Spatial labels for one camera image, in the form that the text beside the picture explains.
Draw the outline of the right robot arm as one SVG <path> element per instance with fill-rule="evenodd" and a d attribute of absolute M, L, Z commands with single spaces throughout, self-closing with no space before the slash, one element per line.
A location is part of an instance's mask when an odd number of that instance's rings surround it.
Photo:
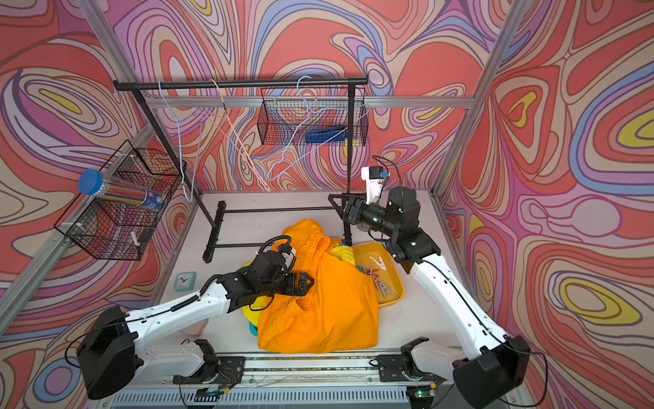
<path fill-rule="evenodd" d="M 415 190 L 395 187 L 385 204 L 367 202 L 360 194 L 331 194 L 328 200 L 344 223 L 363 224 L 383 235 L 387 252 L 431 296 L 454 330 L 459 348 L 428 339 L 410 347 L 409 360 L 419 372 L 453 382 L 473 408 L 503 400 L 522 385 L 536 350 L 492 320 L 452 272 L 419 225 L 421 204 Z"/>

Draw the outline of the pink clothespin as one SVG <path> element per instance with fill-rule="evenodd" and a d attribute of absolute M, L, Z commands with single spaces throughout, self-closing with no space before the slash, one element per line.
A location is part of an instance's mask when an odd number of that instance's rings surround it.
<path fill-rule="evenodd" d="M 384 281 L 376 276 L 373 276 L 372 280 L 375 284 L 377 292 L 381 295 L 381 298 L 385 303 L 396 300 L 398 298 L 397 294 L 393 292 L 392 289 Z"/>

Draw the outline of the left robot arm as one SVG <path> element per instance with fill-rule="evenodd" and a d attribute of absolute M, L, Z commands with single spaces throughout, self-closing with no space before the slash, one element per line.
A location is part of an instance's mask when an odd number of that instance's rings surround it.
<path fill-rule="evenodd" d="M 265 242 L 247 266 L 214 274 L 187 296 L 153 307 L 104 310 L 93 327 L 72 341 L 76 362 L 90 400 L 116 394 L 146 368 L 146 348 L 159 339 L 236 310 L 252 306 L 257 298 L 277 295 L 302 298 L 315 281 L 294 272 L 296 254 L 291 237 L 279 235 Z"/>

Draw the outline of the light blue wire hanger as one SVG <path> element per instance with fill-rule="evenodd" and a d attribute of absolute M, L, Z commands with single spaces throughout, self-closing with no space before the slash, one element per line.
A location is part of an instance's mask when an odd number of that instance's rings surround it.
<path fill-rule="evenodd" d="M 184 153 L 183 153 L 183 143 L 182 143 L 182 121 L 178 118 L 176 113 L 174 112 L 172 106 L 168 103 L 165 95 L 164 95 L 164 90 L 162 86 L 162 82 L 158 81 L 158 92 L 160 93 L 160 96 L 163 99 L 163 102 L 165 104 L 166 109 L 169 111 L 169 113 L 172 115 L 173 119 L 175 119 L 175 127 L 176 127 L 176 136 L 177 136 L 177 153 L 178 153 L 178 158 L 179 158 L 179 165 L 182 167 L 185 164 L 184 161 Z M 193 203 L 194 201 L 198 202 L 197 199 L 191 199 L 190 194 L 188 193 L 189 190 L 192 190 L 194 194 L 198 194 L 199 197 L 202 196 L 202 191 L 199 190 L 199 188 L 196 186 L 197 182 L 197 173 L 198 173 L 198 168 L 199 168 L 199 159 L 200 159 L 200 154 L 201 154 L 201 148 L 202 148 L 202 141 L 203 141 L 203 134 L 204 134 L 204 125 L 206 123 L 206 118 L 204 117 L 204 113 L 202 111 L 196 112 L 193 115 L 194 119 L 197 119 L 198 121 L 198 126 L 199 126 L 199 133 L 198 133 L 198 140 L 196 143 L 196 151 L 195 151 L 195 157 L 193 159 L 192 163 L 192 175 L 191 175 L 191 187 L 187 187 L 187 185 L 184 185 L 183 189 L 183 194 L 185 199 L 187 200 L 188 203 Z"/>

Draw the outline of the white clothespin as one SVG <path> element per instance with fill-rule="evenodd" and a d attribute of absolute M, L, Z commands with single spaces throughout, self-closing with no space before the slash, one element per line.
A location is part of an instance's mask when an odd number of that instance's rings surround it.
<path fill-rule="evenodd" d="M 371 261 L 374 262 L 381 271 L 388 270 L 382 257 L 369 256 L 369 259 L 371 259 Z"/>

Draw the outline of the orange shorts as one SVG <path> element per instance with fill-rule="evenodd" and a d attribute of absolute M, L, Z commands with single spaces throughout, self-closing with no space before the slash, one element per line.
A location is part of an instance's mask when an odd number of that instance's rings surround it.
<path fill-rule="evenodd" d="M 379 306 L 370 276 L 330 252 L 340 241 L 307 219 L 283 231 L 296 251 L 295 273 L 314 279 L 301 298 L 276 296 L 260 313 L 258 348 L 279 354 L 327 354 L 378 344 Z"/>

